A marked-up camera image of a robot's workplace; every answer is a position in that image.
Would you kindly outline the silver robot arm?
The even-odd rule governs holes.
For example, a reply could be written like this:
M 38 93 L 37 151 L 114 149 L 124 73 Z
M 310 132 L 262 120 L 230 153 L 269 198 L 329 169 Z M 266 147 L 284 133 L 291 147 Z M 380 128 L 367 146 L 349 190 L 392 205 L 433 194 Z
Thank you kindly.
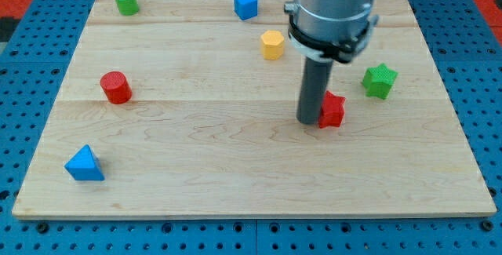
M 373 0 L 292 0 L 284 4 L 292 45 L 312 65 L 347 64 L 368 45 L 379 20 Z

